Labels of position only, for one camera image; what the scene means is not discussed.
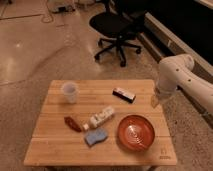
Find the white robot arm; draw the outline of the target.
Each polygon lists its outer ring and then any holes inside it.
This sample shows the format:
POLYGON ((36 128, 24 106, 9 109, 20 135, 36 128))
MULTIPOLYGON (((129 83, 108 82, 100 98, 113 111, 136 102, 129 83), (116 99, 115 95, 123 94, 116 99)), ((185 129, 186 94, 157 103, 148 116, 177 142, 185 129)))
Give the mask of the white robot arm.
POLYGON ((204 109, 213 114, 213 84, 192 72, 194 64, 194 59, 189 54, 166 57, 159 62, 159 75, 151 97, 153 108, 168 100, 180 86, 204 109))

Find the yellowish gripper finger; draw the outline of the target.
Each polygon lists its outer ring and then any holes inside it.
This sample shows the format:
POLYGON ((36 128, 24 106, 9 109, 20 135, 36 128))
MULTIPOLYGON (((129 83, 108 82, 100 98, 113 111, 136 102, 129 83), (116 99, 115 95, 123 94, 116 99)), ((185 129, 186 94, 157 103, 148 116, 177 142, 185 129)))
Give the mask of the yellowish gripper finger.
POLYGON ((159 105, 159 99, 158 99, 158 97, 156 95, 153 95, 151 97, 151 106, 153 108, 156 108, 158 105, 159 105))

